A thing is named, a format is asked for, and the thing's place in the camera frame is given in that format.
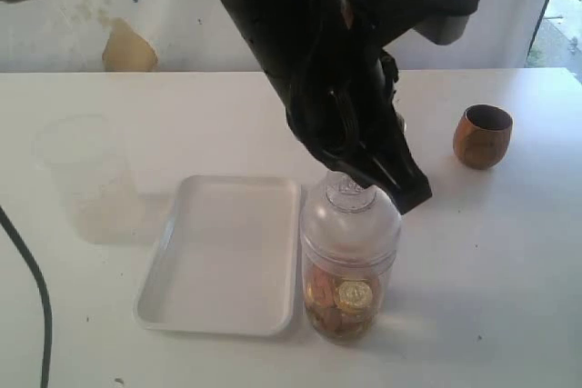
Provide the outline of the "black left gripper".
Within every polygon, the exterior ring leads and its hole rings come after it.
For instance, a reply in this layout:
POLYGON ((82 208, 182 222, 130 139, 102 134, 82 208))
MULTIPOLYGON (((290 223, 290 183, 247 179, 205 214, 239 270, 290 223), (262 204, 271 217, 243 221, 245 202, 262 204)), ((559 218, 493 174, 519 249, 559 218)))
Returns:
POLYGON ((432 197, 396 112, 396 60, 386 52, 429 15, 473 15, 479 0, 320 0, 314 35, 290 84, 287 121, 309 152, 407 214, 432 197))

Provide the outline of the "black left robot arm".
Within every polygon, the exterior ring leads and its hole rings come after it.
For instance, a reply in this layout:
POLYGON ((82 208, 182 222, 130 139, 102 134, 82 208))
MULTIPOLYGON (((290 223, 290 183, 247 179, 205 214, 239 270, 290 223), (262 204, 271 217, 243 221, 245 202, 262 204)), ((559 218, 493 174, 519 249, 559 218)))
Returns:
POLYGON ((216 1, 281 99, 294 135, 318 161, 399 202, 430 196, 397 126, 398 71, 386 47, 409 32, 451 44, 479 0, 216 1))

